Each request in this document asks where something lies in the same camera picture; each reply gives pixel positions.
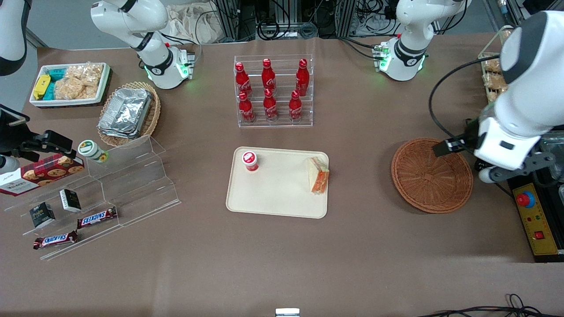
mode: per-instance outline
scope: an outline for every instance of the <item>yellow control panel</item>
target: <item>yellow control panel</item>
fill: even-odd
[[[536,256],[558,254],[554,237],[547,224],[535,186],[529,183],[513,190],[517,209],[525,227],[531,249]]]

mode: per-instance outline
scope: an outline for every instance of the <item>red cookie box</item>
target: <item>red cookie box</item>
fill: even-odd
[[[19,196],[83,170],[84,163],[80,158],[71,159],[55,154],[37,163],[25,165],[15,172],[2,174],[0,192]]]

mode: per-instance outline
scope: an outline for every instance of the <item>blue snack package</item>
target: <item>blue snack package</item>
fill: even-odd
[[[55,100],[55,83],[52,82],[47,87],[47,91],[45,91],[45,95],[43,96],[43,100]]]
[[[64,68],[50,70],[49,76],[51,76],[51,81],[57,81],[59,79],[62,79],[65,76],[66,71],[67,70]]]

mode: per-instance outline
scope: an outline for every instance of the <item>clear acrylic bottle rack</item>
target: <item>clear acrylic bottle rack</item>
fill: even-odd
[[[2,196],[6,212],[20,215],[22,236],[29,251],[41,259],[53,259],[95,239],[141,221],[180,204],[174,183],[166,176],[159,154],[165,150],[151,137],[142,137],[108,151],[102,164],[85,160],[85,170],[32,190],[18,197]],[[82,210],[63,209],[59,192],[75,191]],[[55,221],[34,228],[29,211],[42,202],[51,205]],[[108,219],[78,230],[78,242],[34,250],[37,237],[67,234],[76,230],[77,219],[117,208],[117,218]]]
[[[265,90],[262,86],[262,60],[269,58],[272,63],[272,70],[276,74],[276,109],[278,119],[274,122],[266,120],[265,108],[262,102],[265,98]],[[292,97],[292,91],[296,89],[296,72],[298,71],[299,60],[307,60],[307,70],[310,73],[310,83],[307,94],[300,97],[302,100],[302,120],[293,123],[290,120],[288,104]],[[235,76],[235,63],[242,62],[245,71],[249,75],[250,85],[253,89],[253,96],[249,98],[253,105],[253,111],[257,120],[253,123],[243,121],[239,112],[239,90]],[[233,82],[235,84],[235,107],[237,110],[237,122],[239,127],[309,127],[314,124],[314,58],[311,54],[296,55],[248,55],[235,56],[233,63]]]

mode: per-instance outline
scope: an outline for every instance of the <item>round brown basket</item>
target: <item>round brown basket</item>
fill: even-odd
[[[143,89],[145,89],[145,90],[147,90],[151,93],[153,98],[151,99],[151,103],[149,104],[150,108],[149,108],[149,111],[147,112],[147,116],[145,117],[145,122],[143,123],[143,127],[141,128],[141,134],[139,135],[139,137],[153,134],[155,128],[157,127],[158,117],[161,114],[161,102],[158,99],[158,95],[157,95],[157,92],[155,91],[155,89],[153,87],[151,87],[149,84],[144,83],[144,82],[126,83],[125,85],[121,86],[120,88],[132,88],[132,89],[143,88]],[[109,103],[110,99],[112,99],[112,97],[114,96],[116,91],[117,91],[117,89],[106,100],[106,103],[104,103],[104,108],[102,108],[102,113],[100,114],[100,118],[104,115],[104,112],[108,108],[108,103]],[[123,145],[123,144],[133,140],[133,139],[126,139],[126,138],[110,137],[109,135],[103,134],[100,130],[98,130],[98,134],[100,135],[100,138],[102,139],[102,141],[104,141],[105,144],[115,146],[115,147]]]
[[[473,177],[459,153],[436,157],[440,140],[413,139],[403,144],[391,162],[391,176],[408,203],[424,212],[451,213],[470,198]]]

